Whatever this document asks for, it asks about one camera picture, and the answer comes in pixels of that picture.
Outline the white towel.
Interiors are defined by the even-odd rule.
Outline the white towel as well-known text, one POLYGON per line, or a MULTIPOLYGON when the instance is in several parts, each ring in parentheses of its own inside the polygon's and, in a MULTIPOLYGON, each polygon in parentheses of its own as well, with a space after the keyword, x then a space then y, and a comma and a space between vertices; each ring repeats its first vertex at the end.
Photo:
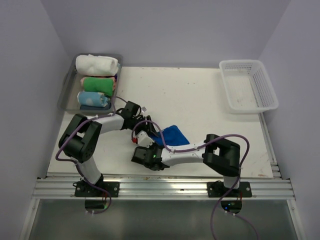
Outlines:
POLYGON ((78 73, 94 77, 115 76, 118 73, 118 60, 110 56, 79 55, 75 59, 78 73))

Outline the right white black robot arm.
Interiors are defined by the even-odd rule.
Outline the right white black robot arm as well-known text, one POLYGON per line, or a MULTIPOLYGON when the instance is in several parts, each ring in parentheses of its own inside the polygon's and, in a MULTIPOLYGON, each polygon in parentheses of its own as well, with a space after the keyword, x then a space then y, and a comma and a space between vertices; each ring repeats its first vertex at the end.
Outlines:
POLYGON ((182 165, 201 163, 223 176, 223 192, 235 196, 240 190, 240 145, 208 134, 203 144, 161 146, 152 143, 135 148, 131 161, 152 171, 182 165))

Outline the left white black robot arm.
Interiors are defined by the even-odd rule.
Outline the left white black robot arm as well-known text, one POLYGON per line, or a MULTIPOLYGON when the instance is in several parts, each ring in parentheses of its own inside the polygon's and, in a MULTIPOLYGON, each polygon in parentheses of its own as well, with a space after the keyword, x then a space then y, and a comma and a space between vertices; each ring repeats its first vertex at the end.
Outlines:
POLYGON ((103 175, 93 158, 99 136, 121 130, 133 131, 133 142, 138 142, 138 134, 145 132, 148 137, 158 136, 155 127, 148 121, 149 115, 142 115, 142 107, 127 101, 123 108, 107 115, 86 117, 75 114, 58 142, 55 159, 59 162, 71 162, 76 167, 86 190, 92 196, 103 193, 103 175))

